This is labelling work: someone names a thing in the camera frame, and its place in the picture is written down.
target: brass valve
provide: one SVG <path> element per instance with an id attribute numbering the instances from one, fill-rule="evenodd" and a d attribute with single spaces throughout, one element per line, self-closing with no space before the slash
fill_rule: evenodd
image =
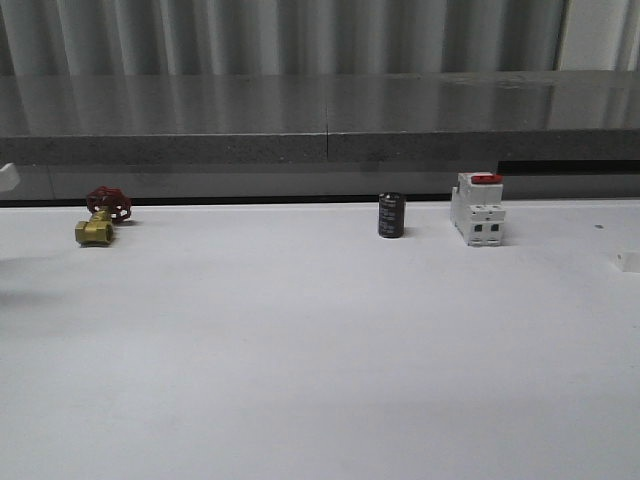
<path id="1" fill-rule="evenodd" d="M 80 245 L 109 245 L 113 240 L 113 222 L 108 207 L 91 215 L 88 222 L 76 225 L 76 241 Z"/>
<path id="2" fill-rule="evenodd" d="M 76 225 L 80 245 L 110 245 L 113 224 L 131 216 L 131 200 L 117 188 L 99 187 L 87 195 L 87 208 L 93 214 L 88 222 Z"/>

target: dark gap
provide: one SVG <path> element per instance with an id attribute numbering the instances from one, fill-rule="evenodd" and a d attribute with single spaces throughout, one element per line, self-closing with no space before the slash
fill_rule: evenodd
<path id="1" fill-rule="evenodd" d="M 448 193 L 409 194 L 407 200 L 414 202 L 442 202 L 451 200 Z M 134 198 L 133 207 L 146 205 L 263 205 L 288 203 L 362 203 L 378 202 L 378 195 L 305 195 L 290 197 L 178 197 L 178 198 Z M 60 200 L 0 200 L 0 208 L 17 207 L 82 207 L 86 202 L 80 198 Z"/>

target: red toggle switch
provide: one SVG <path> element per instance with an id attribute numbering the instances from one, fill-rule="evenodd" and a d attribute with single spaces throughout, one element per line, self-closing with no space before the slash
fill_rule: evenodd
<path id="1" fill-rule="evenodd" d="M 474 185 L 493 185 L 496 183 L 502 183 L 502 175 L 491 174 L 479 174 L 471 176 L 471 183 Z"/>

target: white tabletop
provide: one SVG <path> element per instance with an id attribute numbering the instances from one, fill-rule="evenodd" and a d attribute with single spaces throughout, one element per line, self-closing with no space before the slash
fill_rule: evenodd
<path id="1" fill-rule="evenodd" d="M 505 206 L 0 210 L 0 478 L 637 480 L 640 201 Z"/>

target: brass pipe fitting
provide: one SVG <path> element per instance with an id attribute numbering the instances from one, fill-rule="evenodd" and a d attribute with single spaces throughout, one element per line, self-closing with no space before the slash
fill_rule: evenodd
<path id="1" fill-rule="evenodd" d="M 109 207 L 91 215 L 88 222 L 76 225 L 76 241 L 80 245 L 110 245 L 113 240 L 113 222 Z"/>

